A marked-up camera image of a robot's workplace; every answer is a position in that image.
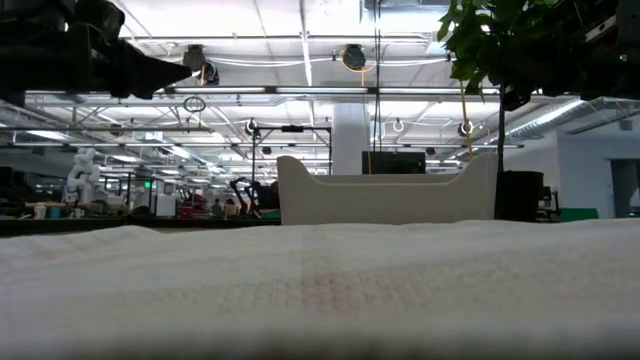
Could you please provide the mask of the black background monitor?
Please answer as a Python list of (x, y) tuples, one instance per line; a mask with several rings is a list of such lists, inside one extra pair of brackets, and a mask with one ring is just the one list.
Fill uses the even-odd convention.
[(425, 174), (421, 152), (363, 152), (362, 174)]

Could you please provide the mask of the green background panel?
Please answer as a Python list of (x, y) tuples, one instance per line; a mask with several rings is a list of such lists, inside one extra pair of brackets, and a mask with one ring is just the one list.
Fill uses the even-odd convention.
[(597, 208), (561, 208), (559, 221), (561, 223), (594, 220), (599, 218)]

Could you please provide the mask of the green leafy plant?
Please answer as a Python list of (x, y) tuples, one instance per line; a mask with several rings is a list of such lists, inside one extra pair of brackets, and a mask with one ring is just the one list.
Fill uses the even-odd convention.
[[(445, 49), (454, 56), (451, 77), (459, 82), (463, 94), (484, 95), (483, 84), (489, 81), (483, 64), (485, 48), (506, 44), (525, 13), (552, 11), (558, 1), (451, 0), (447, 13), (440, 19), (441, 28), (437, 38), (445, 43)], [(498, 88), (500, 104), (497, 155), (498, 171), (502, 172), (507, 110), (502, 104), (504, 86), (494, 86)]]

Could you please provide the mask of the white building column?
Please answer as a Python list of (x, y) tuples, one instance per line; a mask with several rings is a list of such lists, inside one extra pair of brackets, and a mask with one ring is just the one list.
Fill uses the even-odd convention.
[(370, 147), (370, 114), (368, 104), (337, 103), (333, 105), (332, 173), (361, 175), (362, 153)]

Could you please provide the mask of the black plant pot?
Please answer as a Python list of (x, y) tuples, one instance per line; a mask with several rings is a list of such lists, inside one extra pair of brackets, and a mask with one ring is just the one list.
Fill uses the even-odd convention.
[(495, 218), (535, 222), (542, 197), (544, 174), (535, 171), (502, 171), (497, 176)]

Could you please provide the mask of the black background equipment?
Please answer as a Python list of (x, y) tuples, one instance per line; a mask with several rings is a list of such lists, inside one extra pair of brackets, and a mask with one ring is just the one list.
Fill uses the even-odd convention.
[(537, 220), (542, 223), (558, 223), (560, 220), (558, 192), (549, 186), (544, 186), (542, 189)]

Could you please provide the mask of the white background cabinet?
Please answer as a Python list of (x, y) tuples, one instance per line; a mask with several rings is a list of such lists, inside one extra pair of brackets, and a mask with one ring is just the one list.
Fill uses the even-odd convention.
[(177, 209), (177, 198), (173, 195), (159, 194), (156, 196), (154, 205), (154, 215), (156, 217), (175, 217)]

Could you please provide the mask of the white checked kitchen towel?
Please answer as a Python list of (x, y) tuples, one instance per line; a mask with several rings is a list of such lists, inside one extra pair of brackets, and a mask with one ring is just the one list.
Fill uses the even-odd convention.
[(0, 239), (0, 360), (640, 360), (640, 220)]

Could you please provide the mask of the red background equipment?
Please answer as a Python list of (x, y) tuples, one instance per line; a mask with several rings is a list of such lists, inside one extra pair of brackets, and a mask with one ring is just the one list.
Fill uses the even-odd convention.
[(208, 202), (202, 195), (191, 192), (188, 188), (178, 190), (177, 216), (182, 219), (200, 219), (209, 216)]

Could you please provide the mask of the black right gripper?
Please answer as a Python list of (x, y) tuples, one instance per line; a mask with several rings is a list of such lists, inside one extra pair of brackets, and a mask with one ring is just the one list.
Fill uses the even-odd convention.
[(578, 78), (578, 53), (584, 17), (578, 11), (527, 12), (501, 47), (483, 50), (486, 75), (503, 85), (502, 104), (514, 111), (535, 92), (557, 97)]

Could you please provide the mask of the grey plastic tupperware container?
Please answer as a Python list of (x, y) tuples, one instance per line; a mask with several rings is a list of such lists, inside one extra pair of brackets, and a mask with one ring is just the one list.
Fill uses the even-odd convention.
[(454, 223), (494, 218), (498, 156), (475, 157), (457, 174), (313, 176), (277, 159), (284, 225)]

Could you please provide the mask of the silver ventilation duct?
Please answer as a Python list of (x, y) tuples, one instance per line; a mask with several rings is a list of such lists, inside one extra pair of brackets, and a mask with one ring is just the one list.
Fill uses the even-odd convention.
[(583, 110), (588, 106), (589, 101), (584, 101), (579, 98), (564, 103), (543, 106), (512, 121), (505, 128), (505, 136), (507, 139), (510, 139), (513, 137), (524, 137), (529, 133), (543, 132), (544, 126), (555, 124), (563, 117), (571, 116), (573, 113)]

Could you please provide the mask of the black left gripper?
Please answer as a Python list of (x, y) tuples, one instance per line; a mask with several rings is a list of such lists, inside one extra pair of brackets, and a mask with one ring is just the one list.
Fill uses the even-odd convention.
[(64, 76), (67, 92), (105, 91), (113, 97), (153, 94), (192, 76), (184, 65), (143, 54), (130, 43), (120, 42), (121, 24), (72, 24), (68, 41), (70, 68)]

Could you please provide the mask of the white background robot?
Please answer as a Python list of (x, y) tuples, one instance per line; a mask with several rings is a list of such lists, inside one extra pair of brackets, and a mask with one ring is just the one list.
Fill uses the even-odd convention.
[(99, 166), (94, 163), (96, 150), (81, 147), (74, 156), (74, 165), (67, 176), (63, 201), (65, 203), (91, 203), (94, 185), (100, 177)]

